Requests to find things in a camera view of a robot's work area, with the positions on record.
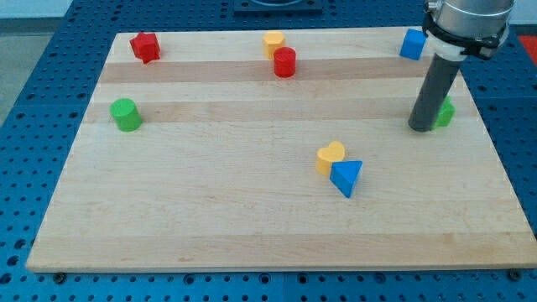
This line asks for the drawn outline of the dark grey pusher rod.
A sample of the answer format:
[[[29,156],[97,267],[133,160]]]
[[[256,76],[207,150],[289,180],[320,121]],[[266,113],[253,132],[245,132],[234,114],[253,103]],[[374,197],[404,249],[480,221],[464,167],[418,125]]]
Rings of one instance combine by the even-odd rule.
[[[429,132],[435,125],[444,100],[460,70],[461,62],[433,56],[408,125],[416,132]]]

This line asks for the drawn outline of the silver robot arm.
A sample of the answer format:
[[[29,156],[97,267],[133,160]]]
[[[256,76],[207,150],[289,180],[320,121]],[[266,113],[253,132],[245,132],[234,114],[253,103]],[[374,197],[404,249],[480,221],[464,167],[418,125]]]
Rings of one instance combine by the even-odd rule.
[[[508,37],[514,0],[425,0],[422,33],[433,59],[410,113],[408,125],[429,132],[461,63],[469,56],[490,60]]]

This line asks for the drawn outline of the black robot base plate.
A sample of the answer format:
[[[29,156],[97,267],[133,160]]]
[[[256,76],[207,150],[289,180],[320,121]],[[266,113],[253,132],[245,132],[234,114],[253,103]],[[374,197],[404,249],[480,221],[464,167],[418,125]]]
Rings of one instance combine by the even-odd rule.
[[[233,12],[238,13],[319,13],[321,0],[234,0]]]

